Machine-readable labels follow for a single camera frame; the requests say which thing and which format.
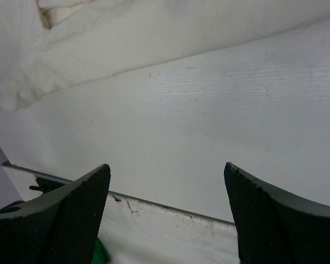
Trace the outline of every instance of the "black foam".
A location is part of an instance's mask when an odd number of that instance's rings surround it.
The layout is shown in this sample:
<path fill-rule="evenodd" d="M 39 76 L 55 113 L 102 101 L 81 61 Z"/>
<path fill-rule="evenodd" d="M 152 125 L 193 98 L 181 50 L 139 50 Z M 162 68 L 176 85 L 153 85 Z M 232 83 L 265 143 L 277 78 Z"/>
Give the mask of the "black foam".
<path fill-rule="evenodd" d="M 90 264 L 110 177 L 109 166 L 102 165 L 6 209 L 0 214 L 0 263 Z"/>
<path fill-rule="evenodd" d="M 231 163 L 224 178 L 242 263 L 330 263 L 330 206 L 261 181 Z"/>

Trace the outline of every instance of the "metal bar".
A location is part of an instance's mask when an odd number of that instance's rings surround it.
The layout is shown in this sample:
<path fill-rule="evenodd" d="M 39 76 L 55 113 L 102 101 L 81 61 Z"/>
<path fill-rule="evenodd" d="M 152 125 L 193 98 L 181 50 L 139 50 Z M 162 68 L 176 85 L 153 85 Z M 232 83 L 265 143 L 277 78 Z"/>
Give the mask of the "metal bar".
<path fill-rule="evenodd" d="M 50 175 L 50 174 L 47 174 L 47 173 L 37 172 L 36 170 L 27 169 L 27 168 L 24 168 L 24 167 L 19 167 L 19 166 L 16 166 L 16 165 L 12 165 L 9 161 L 6 161 L 6 162 L 2 163 L 2 166 L 6 167 L 6 168 L 11 168 L 11 169 L 17 169 L 17 170 L 22 171 L 22 172 L 28 172 L 28 173 L 34 174 L 37 177 L 40 177 L 42 179 L 51 180 L 51 181 L 56 182 L 56 183 L 69 184 L 69 183 L 73 182 L 72 180 L 60 178 L 60 177 L 53 176 L 53 175 Z M 110 194 L 114 199 L 118 198 L 118 197 L 119 198 L 124 198 L 124 199 L 134 199 L 134 200 L 138 200 L 140 202 L 144 202 L 144 203 L 149 204 L 149 205 L 155 205 L 155 206 L 165 208 L 167 210 L 180 212 L 180 213 L 183 213 L 183 214 L 188 215 L 190 217 L 203 218 L 203 219 L 206 219 L 206 220 L 221 222 L 221 223 L 224 223 L 224 224 L 228 224 L 230 226 L 234 226 L 234 223 L 231 223 L 231 222 L 228 222 L 228 221 L 225 221 L 225 220 L 221 220 L 221 219 L 217 219 L 217 218 L 213 218 L 213 217 L 209 217 L 209 216 L 204 216 L 204 215 L 198 214 L 198 213 L 188 212 L 188 211 L 181 210 L 181 209 L 171 207 L 171 206 L 161 205 L 160 203 L 150 202 L 150 201 L 143 200 L 143 199 L 140 199 L 140 198 L 135 198 L 135 197 L 132 197 L 132 196 L 129 196 L 129 195 L 126 195 L 126 194 L 120 194 L 118 192 L 114 192 L 114 191 L 110 191 L 110 190 L 109 190 L 108 194 Z"/>

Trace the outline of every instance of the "white cloth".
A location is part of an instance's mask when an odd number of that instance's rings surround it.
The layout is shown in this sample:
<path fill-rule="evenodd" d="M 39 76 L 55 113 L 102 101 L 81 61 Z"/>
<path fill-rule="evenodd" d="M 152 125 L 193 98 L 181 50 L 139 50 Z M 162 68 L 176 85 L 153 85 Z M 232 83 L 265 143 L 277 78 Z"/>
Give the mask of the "white cloth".
<path fill-rule="evenodd" d="M 50 8 L 51 29 L 41 15 Z M 13 112 L 53 91 L 329 17 L 330 0 L 0 0 L 0 103 Z"/>

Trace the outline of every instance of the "white surface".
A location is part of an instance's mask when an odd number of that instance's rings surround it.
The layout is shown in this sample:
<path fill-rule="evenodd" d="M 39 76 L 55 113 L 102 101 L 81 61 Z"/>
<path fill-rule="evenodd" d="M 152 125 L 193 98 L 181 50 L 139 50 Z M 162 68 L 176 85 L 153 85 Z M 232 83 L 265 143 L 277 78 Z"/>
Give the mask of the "white surface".
<path fill-rule="evenodd" d="M 48 12 L 55 21 L 48 29 L 39 10 L 39 4 L 82 2 L 0 0 L 0 101 L 6 110 L 60 89 L 330 18 L 330 0 L 98 0 L 74 7 L 67 19 Z"/>
<path fill-rule="evenodd" d="M 14 184 L 33 199 L 28 178 L 34 181 L 32 174 L 16 175 Z M 239 263 L 235 226 L 136 199 L 108 195 L 98 237 L 113 264 Z"/>
<path fill-rule="evenodd" d="M 330 205 L 330 20 L 0 108 L 12 163 L 232 221 L 225 162 Z"/>

